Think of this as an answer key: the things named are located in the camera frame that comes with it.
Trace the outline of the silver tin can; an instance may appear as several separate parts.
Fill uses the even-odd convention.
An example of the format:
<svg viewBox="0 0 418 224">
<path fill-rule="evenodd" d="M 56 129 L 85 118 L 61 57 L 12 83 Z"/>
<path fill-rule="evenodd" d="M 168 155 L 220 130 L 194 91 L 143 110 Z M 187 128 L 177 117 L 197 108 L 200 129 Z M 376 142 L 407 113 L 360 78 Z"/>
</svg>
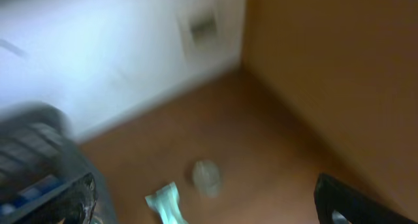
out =
<svg viewBox="0 0 418 224">
<path fill-rule="evenodd" d="M 200 160 L 193 165 L 192 180 L 195 187 L 208 197 L 219 195 L 222 177 L 219 167 L 211 160 Z"/>
</svg>

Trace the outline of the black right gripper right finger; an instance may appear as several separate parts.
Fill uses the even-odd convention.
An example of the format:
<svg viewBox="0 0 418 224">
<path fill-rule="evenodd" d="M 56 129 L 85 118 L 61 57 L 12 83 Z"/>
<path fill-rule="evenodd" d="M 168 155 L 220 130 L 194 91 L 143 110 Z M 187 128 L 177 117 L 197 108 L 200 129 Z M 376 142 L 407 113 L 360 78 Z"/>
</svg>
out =
<svg viewBox="0 0 418 224">
<path fill-rule="evenodd" d="M 417 224 L 325 173 L 313 195 L 320 224 Z"/>
</svg>

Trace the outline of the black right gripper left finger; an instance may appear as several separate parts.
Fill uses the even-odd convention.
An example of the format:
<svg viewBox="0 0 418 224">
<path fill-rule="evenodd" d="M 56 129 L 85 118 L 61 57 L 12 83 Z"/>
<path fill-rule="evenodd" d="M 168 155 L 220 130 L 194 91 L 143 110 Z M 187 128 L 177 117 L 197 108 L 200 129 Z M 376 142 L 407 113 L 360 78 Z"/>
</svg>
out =
<svg viewBox="0 0 418 224">
<path fill-rule="evenodd" d="M 1 224 L 90 223 L 96 204 L 93 174 L 67 182 L 47 176 L 1 202 Z"/>
</svg>

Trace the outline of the grey plastic basket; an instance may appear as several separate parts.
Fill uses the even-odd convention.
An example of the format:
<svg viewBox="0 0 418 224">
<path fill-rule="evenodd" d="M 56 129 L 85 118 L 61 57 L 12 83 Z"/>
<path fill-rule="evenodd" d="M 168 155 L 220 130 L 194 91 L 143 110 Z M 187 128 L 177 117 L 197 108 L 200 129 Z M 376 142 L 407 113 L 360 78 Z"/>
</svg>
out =
<svg viewBox="0 0 418 224">
<path fill-rule="evenodd" d="M 67 136 L 62 111 L 40 103 L 1 111 L 1 202 L 47 176 L 67 182 L 87 173 L 97 186 L 90 223 L 117 223 L 106 180 Z"/>
</svg>

